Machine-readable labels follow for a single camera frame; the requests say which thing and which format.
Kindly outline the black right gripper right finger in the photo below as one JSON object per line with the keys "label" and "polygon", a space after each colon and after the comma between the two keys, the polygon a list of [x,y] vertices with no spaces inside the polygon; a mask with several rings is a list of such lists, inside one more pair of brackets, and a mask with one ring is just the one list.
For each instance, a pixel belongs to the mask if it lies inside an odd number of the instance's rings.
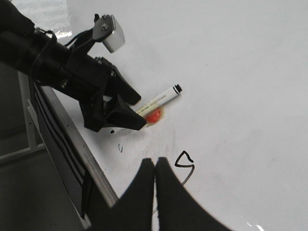
{"label": "black right gripper right finger", "polygon": [[168,160],[160,157],[155,167],[160,231],[228,231],[186,191]]}

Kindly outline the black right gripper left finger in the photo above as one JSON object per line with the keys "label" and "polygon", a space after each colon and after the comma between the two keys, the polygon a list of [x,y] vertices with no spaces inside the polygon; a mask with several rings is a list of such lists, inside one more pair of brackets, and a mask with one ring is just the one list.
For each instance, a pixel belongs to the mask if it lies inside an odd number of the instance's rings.
{"label": "black right gripper left finger", "polygon": [[89,231],[150,231],[154,197],[154,165],[150,158],[140,168],[123,195],[109,207],[94,185],[90,191],[87,215]]}

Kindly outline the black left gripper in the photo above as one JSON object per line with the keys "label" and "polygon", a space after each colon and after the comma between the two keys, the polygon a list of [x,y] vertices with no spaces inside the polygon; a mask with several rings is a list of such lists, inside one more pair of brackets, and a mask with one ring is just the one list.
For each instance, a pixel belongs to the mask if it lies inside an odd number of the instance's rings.
{"label": "black left gripper", "polygon": [[119,70],[103,57],[92,58],[88,51],[94,44],[73,44],[61,66],[61,92],[79,101],[84,127],[128,128],[140,130],[146,120],[128,105],[135,105],[141,96],[122,77]]}

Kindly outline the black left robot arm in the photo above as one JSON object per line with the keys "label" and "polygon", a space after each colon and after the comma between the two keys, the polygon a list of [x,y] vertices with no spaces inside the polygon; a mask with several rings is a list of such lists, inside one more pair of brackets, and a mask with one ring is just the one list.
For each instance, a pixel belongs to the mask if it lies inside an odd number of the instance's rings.
{"label": "black left robot arm", "polygon": [[79,102],[84,126],[141,129],[146,120],[131,106],[141,96],[105,58],[92,58],[89,50],[101,42],[109,52],[125,43],[124,32],[113,15],[95,15],[93,28],[77,34],[66,45],[52,31],[36,28],[8,0],[0,3],[0,60]]}

